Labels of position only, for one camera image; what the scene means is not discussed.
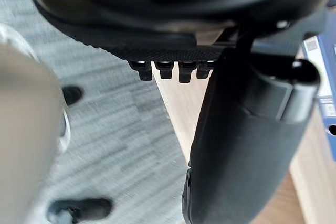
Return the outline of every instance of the blurry object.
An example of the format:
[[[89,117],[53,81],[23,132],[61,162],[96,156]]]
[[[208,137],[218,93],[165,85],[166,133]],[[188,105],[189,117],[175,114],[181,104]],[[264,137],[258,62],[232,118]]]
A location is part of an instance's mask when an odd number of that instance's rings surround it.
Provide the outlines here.
[[[31,48],[29,43],[21,36],[21,34],[18,33],[16,30],[12,29],[10,26],[3,23],[0,23],[0,42],[12,46],[24,55],[40,63],[38,57],[34,54],[33,49]],[[71,90],[67,88],[67,95],[71,96],[68,99],[71,100],[72,103],[75,103],[75,99],[79,95],[78,90],[73,90],[71,92]],[[61,153],[66,151],[70,144],[71,138],[69,117],[67,115],[67,104],[65,100],[62,101],[64,102],[64,110],[63,117],[60,120],[59,130],[59,149]]]
[[[0,223],[22,224],[57,155],[64,99],[27,42],[0,31]]]
[[[328,6],[336,3],[329,0]],[[325,133],[331,153],[336,161],[336,13],[329,12],[326,29],[318,36],[304,41],[305,57],[313,62],[321,74],[321,87],[318,93],[320,111],[323,116]]]

